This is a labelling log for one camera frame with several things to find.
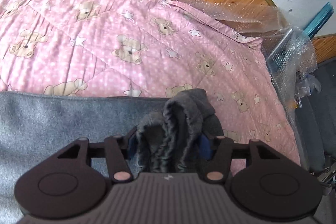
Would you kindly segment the pink bear print quilt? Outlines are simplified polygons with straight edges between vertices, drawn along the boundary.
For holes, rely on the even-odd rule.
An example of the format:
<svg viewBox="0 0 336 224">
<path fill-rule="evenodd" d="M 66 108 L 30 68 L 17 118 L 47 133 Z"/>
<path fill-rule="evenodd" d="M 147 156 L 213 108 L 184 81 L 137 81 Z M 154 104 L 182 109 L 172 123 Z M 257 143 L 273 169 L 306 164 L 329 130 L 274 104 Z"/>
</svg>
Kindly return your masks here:
<svg viewBox="0 0 336 224">
<path fill-rule="evenodd" d="M 192 170 L 202 131 L 299 162 L 260 38 L 178 1 L 1 0 L 6 178 L 76 137 L 135 126 L 134 169 Z"/>
</svg>

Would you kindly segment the teal metal bar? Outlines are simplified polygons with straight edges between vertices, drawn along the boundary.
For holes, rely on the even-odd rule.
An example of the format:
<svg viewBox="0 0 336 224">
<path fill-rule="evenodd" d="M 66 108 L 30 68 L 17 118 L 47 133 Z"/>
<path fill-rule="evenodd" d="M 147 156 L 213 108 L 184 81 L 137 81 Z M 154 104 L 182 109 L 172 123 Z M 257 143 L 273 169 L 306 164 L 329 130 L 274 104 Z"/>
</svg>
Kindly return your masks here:
<svg viewBox="0 0 336 224">
<path fill-rule="evenodd" d="M 290 26 L 276 44 L 266 61 L 272 69 L 285 69 L 291 65 L 314 67 L 335 57 L 335 35 L 316 38 L 334 13 L 327 2 L 303 29 Z"/>
</svg>

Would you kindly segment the clear bubble wrap sheet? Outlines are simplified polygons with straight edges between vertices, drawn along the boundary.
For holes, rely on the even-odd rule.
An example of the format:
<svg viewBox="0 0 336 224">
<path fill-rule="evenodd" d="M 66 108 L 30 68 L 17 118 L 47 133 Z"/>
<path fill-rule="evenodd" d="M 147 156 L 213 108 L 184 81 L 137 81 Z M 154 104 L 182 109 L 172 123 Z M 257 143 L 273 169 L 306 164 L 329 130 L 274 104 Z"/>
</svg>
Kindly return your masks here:
<svg viewBox="0 0 336 224">
<path fill-rule="evenodd" d="M 266 59 L 281 11 L 208 0 L 1 0 L 1 91 L 172 98 L 207 92 L 224 134 L 258 138 L 309 169 L 323 148 L 294 121 L 296 81 L 314 67 Z"/>
</svg>

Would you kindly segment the dark grey sweatpants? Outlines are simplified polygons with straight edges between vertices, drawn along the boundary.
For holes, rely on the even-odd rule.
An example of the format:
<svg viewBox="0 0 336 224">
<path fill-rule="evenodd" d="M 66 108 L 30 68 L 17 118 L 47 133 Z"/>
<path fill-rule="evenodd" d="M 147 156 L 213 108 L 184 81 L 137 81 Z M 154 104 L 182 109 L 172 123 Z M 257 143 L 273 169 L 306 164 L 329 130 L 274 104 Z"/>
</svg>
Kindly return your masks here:
<svg viewBox="0 0 336 224">
<path fill-rule="evenodd" d="M 131 172 L 194 172 L 202 134 L 223 135 L 202 89 L 173 98 L 62 97 L 1 92 L 1 223 L 22 216 L 17 179 L 72 141 L 102 141 L 135 130 Z"/>
</svg>

